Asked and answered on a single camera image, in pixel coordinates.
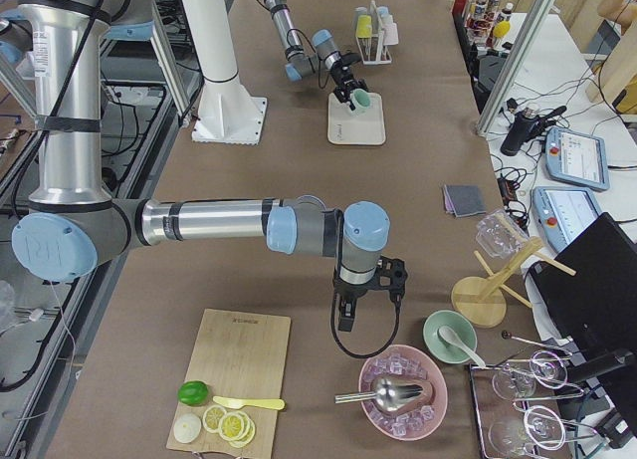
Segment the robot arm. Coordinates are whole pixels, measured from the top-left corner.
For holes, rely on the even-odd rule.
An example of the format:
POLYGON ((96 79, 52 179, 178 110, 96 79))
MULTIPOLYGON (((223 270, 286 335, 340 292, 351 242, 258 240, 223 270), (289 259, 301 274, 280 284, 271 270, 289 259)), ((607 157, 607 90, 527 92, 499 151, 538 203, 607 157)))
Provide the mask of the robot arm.
POLYGON ((351 66, 361 61, 357 53, 342 53, 329 30, 317 31, 312 37, 314 52, 308 55, 300 34, 292 21, 287 0, 263 0, 277 28, 288 63, 286 73, 295 82, 324 69, 334 81, 333 94, 349 111, 359 113, 370 106, 365 80, 358 80, 351 66))
MULTIPOLYGON (((360 201, 344 212, 312 196, 297 199, 198 200, 161 203, 113 199, 101 175, 100 42, 109 36, 152 36, 153 0, 18 0, 32 28, 35 68, 35 151, 39 186, 12 232, 18 261, 35 276, 68 282, 138 246, 164 240, 264 236, 268 248, 288 255, 334 257, 331 327, 350 332, 358 298, 387 291, 396 333, 407 273, 399 259, 381 256, 389 218, 377 204, 360 201)), ((264 0, 290 66, 290 78, 323 71, 350 112, 363 112, 371 94, 331 33, 313 35, 316 53, 293 44, 285 0, 264 0)), ((202 140, 258 143, 267 100, 241 84, 224 0, 182 0, 203 77, 195 136, 202 140)))

